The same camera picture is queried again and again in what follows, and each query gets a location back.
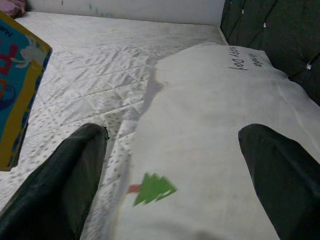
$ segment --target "white quilted mattress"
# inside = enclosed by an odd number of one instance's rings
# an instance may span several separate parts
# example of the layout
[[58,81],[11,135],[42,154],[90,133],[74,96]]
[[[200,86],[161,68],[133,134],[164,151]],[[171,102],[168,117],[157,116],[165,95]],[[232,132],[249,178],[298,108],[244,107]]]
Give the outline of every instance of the white quilted mattress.
[[108,239],[128,182],[131,143],[157,60],[203,43],[224,44],[218,28],[29,12],[17,20],[53,54],[29,119],[19,164],[0,173],[0,209],[59,143],[84,123],[106,126],[110,140],[100,186],[81,239]]

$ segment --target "white wall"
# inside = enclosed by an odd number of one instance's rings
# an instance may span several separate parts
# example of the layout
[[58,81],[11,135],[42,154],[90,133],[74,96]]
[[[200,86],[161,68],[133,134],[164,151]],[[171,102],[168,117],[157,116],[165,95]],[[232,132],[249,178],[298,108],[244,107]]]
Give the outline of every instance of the white wall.
[[28,0],[37,12],[220,25],[225,0]]

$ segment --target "pink fabric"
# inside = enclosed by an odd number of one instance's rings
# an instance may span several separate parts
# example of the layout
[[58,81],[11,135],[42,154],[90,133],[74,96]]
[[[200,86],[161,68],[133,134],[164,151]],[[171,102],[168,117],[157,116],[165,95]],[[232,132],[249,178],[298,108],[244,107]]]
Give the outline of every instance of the pink fabric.
[[12,18],[25,12],[27,0],[0,0],[0,10]]

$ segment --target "book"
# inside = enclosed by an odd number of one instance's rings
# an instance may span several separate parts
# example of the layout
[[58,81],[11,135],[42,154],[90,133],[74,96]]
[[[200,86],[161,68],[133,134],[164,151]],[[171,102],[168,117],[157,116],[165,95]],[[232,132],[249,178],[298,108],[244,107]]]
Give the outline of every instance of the book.
[[0,171],[18,164],[52,48],[0,11]]

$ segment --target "tufted headboard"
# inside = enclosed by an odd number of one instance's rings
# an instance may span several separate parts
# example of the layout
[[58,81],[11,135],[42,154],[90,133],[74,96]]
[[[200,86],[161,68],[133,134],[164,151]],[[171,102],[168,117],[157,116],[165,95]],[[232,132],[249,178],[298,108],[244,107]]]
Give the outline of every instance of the tufted headboard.
[[264,50],[320,106],[320,0],[226,0],[230,45]]

